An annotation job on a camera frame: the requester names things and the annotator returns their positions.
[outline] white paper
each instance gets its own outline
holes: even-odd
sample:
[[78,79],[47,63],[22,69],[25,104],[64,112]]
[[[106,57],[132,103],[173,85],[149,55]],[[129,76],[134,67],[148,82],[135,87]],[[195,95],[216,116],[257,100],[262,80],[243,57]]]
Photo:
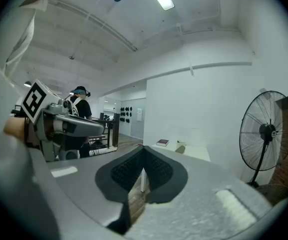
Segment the white paper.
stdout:
[[141,108],[137,109],[137,121],[142,121],[143,110]]

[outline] fan stand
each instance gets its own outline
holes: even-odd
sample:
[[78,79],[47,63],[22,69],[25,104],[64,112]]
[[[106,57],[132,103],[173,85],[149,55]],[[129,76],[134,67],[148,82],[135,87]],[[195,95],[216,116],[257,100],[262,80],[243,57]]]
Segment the fan stand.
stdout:
[[255,182],[255,180],[259,173],[260,167],[262,166],[265,152],[267,151],[266,148],[268,148],[269,143],[272,142],[273,139],[276,137],[278,131],[276,131],[276,128],[274,125],[272,125],[272,120],[270,119],[270,124],[262,124],[260,126],[259,133],[260,133],[260,137],[264,140],[264,145],[263,145],[262,155],[260,156],[260,160],[256,168],[254,177],[249,183],[251,186],[254,186],[254,187],[259,186],[258,183]]

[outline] ceiling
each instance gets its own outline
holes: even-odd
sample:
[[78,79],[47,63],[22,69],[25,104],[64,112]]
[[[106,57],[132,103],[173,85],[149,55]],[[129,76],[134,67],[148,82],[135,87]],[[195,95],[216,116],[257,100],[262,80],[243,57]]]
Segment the ceiling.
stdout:
[[36,13],[20,68],[63,95],[76,85],[96,92],[105,69],[121,56],[179,36],[178,23],[184,35],[237,29],[238,0],[173,2],[164,11],[157,0],[49,0],[46,12]]

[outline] ceiling beam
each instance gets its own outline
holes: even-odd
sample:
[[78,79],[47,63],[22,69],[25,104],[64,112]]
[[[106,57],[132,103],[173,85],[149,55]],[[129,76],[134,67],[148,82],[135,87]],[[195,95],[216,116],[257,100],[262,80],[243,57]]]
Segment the ceiling beam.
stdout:
[[130,51],[132,51],[132,52],[137,51],[137,47],[135,47],[126,37],[124,37],[121,33],[119,33],[112,26],[110,26],[106,22],[103,22],[101,19],[99,19],[95,15],[89,13],[88,11],[86,11],[86,10],[84,10],[84,9],[74,5],[74,4],[69,4],[67,2],[63,2],[60,0],[49,0],[49,5],[52,5],[56,8],[59,8],[59,9],[65,10],[65,11],[68,11],[68,12],[73,13],[75,15],[81,16],[84,19],[87,16],[89,16],[88,21],[90,21],[94,25],[102,28],[103,31],[110,34],[112,37],[114,37],[117,41],[119,41],[121,44],[123,44]]

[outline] book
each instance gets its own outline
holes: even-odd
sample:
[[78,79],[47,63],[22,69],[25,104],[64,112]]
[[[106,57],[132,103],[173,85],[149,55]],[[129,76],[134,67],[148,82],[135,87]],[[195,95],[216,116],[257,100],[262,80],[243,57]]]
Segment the book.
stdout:
[[165,147],[165,146],[167,146],[168,142],[169,141],[166,139],[161,139],[156,143],[156,145]]

